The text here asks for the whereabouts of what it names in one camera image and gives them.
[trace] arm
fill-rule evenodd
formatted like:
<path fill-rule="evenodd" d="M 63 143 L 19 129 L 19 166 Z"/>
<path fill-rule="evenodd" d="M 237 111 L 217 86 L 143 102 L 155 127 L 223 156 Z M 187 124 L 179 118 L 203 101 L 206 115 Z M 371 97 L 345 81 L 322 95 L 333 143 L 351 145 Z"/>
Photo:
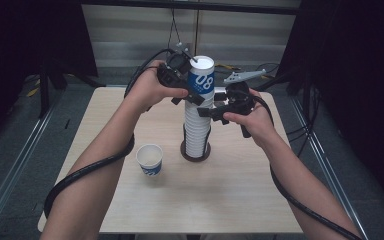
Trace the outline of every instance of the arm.
<path fill-rule="evenodd" d="M 128 144 L 140 115 L 164 97 L 183 98 L 185 89 L 159 84 L 156 69 L 146 70 L 114 115 L 90 143 L 69 174 L 122 151 Z M 41 239 L 96 239 L 123 167 L 116 161 L 76 181 L 55 199 Z"/>
<path fill-rule="evenodd" d="M 267 111 L 256 104 L 248 116 L 225 113 L 226 120 L 244 125 L 255 143 L 266 153 L 279 182 L 295 199 L 339 226 L 359 236 L 343 207 L 332 193 L 304 166 L 273 127 Z M 309 239 L 343 239 L 295 206 L 291 209 Z"/>

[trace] hand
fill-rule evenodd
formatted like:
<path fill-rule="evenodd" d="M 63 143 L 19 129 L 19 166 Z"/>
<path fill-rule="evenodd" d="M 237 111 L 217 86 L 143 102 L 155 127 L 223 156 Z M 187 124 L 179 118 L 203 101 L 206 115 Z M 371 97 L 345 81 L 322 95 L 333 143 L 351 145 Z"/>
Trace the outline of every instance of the hand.
<path fill-rule="evenodd" d="M 145 112 L 149 107 L 159 103 L 166 97 L 184 98 L 188 91 L 182 88 L 167 88 L 160 84 L 157 78 L 157 68 L 163 61 L 153 61 L 138 78 L 127 101 L 134 102 Z"/>
<path fill-rule="evenodd" d="M 261 97 L 260 93 L 253 89 L 249 89 L 249 92 L 254 96 Z M 223 117 L 228 121 L 244 125 L 255 143 L 260 147 L 263 147 L 264 142 L 272 134 L 276 134 L 267 110 L 258 102 L 255 104 L 252 112 L 246 116 L 227 112 L 224 113 Z"/>

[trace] finger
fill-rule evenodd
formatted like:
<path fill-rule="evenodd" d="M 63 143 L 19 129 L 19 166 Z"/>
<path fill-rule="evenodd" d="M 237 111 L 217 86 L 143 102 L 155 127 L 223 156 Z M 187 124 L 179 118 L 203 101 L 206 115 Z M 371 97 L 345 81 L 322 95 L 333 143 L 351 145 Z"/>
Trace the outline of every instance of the finger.
<path fill-rule="evenodd" d="M 226 119 L 227 121 L 235 122 L 242 125 L 245 125 L 245 117 L 246 116 L 236 114 L 236 113 L 231 113 L 231 112 L 227 112 L 223 114 L 223 118 Z"/>
<path fill-rule="evenodd" d="M 164 95 L 166 97 L 184 98 L 188 95 L 188 90 L 184 88 L 167 88 L 164 87 Z"/>
<path fill-rule="evenodd" d="M 249 93 L 251 93 L 254 96 L 261 97 L 261 94 L 252 88 L 249 89 Z"/>
<path fill-rule="evenodd" d="M 163 60 L 154 60 L 151 62 L 151 64 L 149 64 L 150 67 L 158 67 L 160 66 L 161 63 L 164 63 Z"/>

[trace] dark background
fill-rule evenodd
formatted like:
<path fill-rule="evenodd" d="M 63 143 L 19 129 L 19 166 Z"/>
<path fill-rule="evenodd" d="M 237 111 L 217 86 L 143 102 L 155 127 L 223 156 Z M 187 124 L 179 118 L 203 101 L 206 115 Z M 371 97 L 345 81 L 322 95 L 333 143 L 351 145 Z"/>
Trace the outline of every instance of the dark background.
<path fill-rule="evenodd" d="M 0 122 L 26 77 L 51 58 L 97 76 L 80 4 L 0 1 Z"/>
<path fill-rule="evenodd" d="M 384 1 L 303 0 L 323 15 L 298 16 L 278 74 L 289 92 L 315 85 L 342 136 L 384 189 Z"/>
<path fill-rule="evenodd" d="M 323 12 L 298 16 L 279 73 L 300 67 L 290 89 L 318 87 L 342 135 L 384 188 L 384 1 L 321 2 L 302 2 Z M 97 75 L 80 5 L 0 1 L 0 122 L 25 78 L 49 58 Z"/>

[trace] stack of paper cups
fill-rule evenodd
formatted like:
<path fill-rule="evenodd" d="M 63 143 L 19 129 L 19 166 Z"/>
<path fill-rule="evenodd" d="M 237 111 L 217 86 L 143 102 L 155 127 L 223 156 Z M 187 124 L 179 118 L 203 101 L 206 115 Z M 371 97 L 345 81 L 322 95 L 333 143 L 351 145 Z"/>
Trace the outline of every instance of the stack of paper cups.
<path fill-rule="evenodd" d="M 214 61 L 206 56 L 196 56 L 190 60 L 192 69 L 188 74 L 188 85 L 205 100 L 197 106 L 185 101 L 184 143 L 185 154 L 191 161 L 205 160 L 209 155 L 208 137 L 211 131 L 211 118 L 200 117 L 198 107 L 211 108 L 214 103 Z"/>

